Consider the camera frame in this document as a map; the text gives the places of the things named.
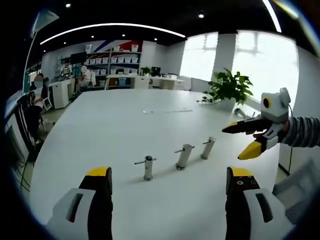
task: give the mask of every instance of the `person sitting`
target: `person sitting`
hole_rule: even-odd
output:
[[[31,100],[31,105],[26,109],[24,116],[30,135],[34,138],[35,142],[38,142],[40,113],[44,108],[43,100],[48,97],[48,88],[44,84],[44,75],[42,73],[34,78],[30,90],[33,91],[34,98]]]
[[[81,67],[82,75],[78,76],[76,80],[76,92],[80,94],[81,89],[87,88],[91,81],[91,72],[86,65]]]

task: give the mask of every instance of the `person's hand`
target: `person's hand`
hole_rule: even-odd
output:
[[[283,122],[283,128],[282,130],[285,132],[285,134],[287,134],[287,132],[289,131],[289,121],[285,121]],[[265,132],[262,132],[262,133],[256,133],[256,134],[253,134],[253,137],[256,139],[258,137],[261,137],[263,136],[268,130],[266,130]]]

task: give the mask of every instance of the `flat white strip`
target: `flat white strip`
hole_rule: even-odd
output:
[[[94,27],[103,27],[103,26],[130,26],[130,27],[140,27],[140,28],[146,28],[146,29],[154,29],[154,30],[158,30],[158,31],[162,31],[162,32],[166,32],[166,33],[169,33],[169,34],[173,34],[173,35],[177,35],[179,37],[182,37],[182,38],[185,38],[186,36],[185,35],[182,35],[180,33],[177,33],[177,32],[174,32],[174,31],[170,31],[170,30],[166,30],[166,29],[163,29],[163,28],[160,28],[160,27],[155,27],[155,26],[148,26],[148,25],[141,25],[141,24],[134,24],[134,23],[100,23],[100,24],[93,24],[93,25],[87,25],[87,26],[81,26],[81,27],[77,27],[77,28],[74,28],[74,29],[70,29],[68,31],[64,31],[64,32],[61,32],[57,35],[54,35],[52,37],[49,37],[48,39],[42,41],[40,43],[40,45],[56,38],[56,37],[59,37],[63,34],[67,34],[67,33],[71,33],[73,31],[77,31],[77,30],[81,30],[81,29],[88,29],[88,28],[94,28]]]
[[[278,21],[278,18],[276,16],[276,13],[274,11],[274,9],[272,8],[270,2],[268,0],[262,0],[262,2],[264,3],[266,9],[268,10],[271,18],[272,18],[272,21],[273,21],[273,24],[275,26],[275,29],[278,33],[281,33],[281,27],[280,27],[280,24],[279,24],[279,21]]]

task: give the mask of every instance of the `striped sleeve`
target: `striped sleeve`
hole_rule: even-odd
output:
[[[289,131],[282,143],[301,148],[320,146],[320,117],[290,117]]]

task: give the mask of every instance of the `white table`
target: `white table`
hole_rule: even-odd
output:
[[[169,77],[162,76],[140,76],[140,75],[126,75],[126,74],[111,74],[106,76],[106,85],[104,89],[108,89],[109,80],[111,78],[131,78],[134,79],[131,83],[132,89],[148,89],[149,81],[152,80],[160,80],[161,81],[161,89],[167,90],[184,90],[183,84],[185,81],[179,79],[173,79]]]
[[[225,239],[227,167],[249,169],[262,188],[272,191],[279,146],[256,159],[238,160],[253,137],[222,133],[241,118],[200,106],[201,97],[158,89],[84,92],[58,120],[36,160],[30,191],[36,218],[46,224],[56,202],[77,188],[86,172],[111,166],[115,240]],[[161,113],[182,108],[192,111]],[[203,160],[199,155],[209,136],[216,142]],[[174,151],[183,144],[196,147],[179,171]],[[157,158],[148,182],[144,165],[134,165],[147,155]]]

